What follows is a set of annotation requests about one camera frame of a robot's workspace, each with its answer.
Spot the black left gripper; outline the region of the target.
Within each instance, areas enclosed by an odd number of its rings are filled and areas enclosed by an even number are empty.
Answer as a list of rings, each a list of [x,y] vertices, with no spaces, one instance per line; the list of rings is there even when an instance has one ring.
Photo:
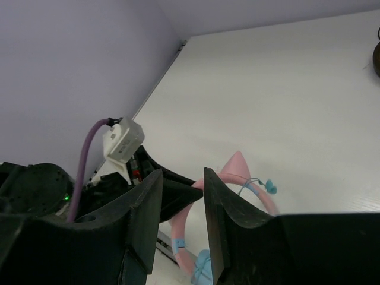
[[[143,146],[126,163],[127,175],[115,170],[96,173],[86,186],[80,201],[80,216],[88,214],[108,204],[122,194],[131,191],[151,172],[158,169],[157,163],[148,155]],[[200,200],[203,191],[192,187],[194,180],[181,176],[168,169],[163,172],[163,193],[161,201],[160,222],[166,222],[188,205]]]

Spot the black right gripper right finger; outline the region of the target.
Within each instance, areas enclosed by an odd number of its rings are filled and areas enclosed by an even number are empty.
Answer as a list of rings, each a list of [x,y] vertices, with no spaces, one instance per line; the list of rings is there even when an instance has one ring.
[[[273,217],[204,170],[214,284],[378,284],[379,214]]]

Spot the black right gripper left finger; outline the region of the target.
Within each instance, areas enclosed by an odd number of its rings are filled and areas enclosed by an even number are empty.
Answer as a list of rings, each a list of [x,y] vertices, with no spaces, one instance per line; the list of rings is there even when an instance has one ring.
[[[163,174],[73,223],[1,215],[2,284],[145,284],[152,273]]]

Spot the pink and blue cat headphones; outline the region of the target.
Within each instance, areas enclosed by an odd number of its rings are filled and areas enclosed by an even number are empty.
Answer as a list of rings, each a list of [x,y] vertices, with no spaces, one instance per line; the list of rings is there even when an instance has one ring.
[[[277,187],[270,179],[262,182],[260,179],[252,177],[246,160],[240,151],[232,155],[218,176],[226,184],[239,185],[242,189],[249,189],[259,198],[267,212],[272,216],[279,214],[277,206],[270,198],[271,194],[277,193]],[[172,252],[181,270],[191,277],[192,284],[212,284],[210,251],[208,249],[201,250],[196,259],[193,259],[186,250],[185,225],[191,207],[192,205],[188,205],[169,220]]]

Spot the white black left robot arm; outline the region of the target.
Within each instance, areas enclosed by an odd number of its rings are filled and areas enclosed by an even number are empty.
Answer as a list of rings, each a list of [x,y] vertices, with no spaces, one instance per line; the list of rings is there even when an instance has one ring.
[[[113,170],[93,176],[83,186],[77,217],[84,216],[132,190],[151,172],[161,170],[163,193],[160,222],[166,222],[190,204],[202,198],[194,181],[164,168],[154,161],[144,147],[126,164],[127,176]],[[1,212],[65,216],[74,190],[74,180],[61,167],[52,163],[29,166],[1,164]]]

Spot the brown and silver headphones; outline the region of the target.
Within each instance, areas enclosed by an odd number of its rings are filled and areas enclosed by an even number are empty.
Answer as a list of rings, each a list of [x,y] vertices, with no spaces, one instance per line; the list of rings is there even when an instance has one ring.
[[[380,42],[376,45],[372,55],[373,70],[380,77]]]

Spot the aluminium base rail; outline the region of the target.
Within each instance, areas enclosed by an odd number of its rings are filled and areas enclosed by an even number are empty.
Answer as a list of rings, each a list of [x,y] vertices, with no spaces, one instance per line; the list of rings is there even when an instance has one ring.
[[[176,259],[172,252],[172,243],[170,237],[168,235],[164,234],[160,230],[157,233],[157,242],[156,242],[156,248],[164,254],[166,257],[168,257],[170,260],[172,260],[174,263],[176,263]]]

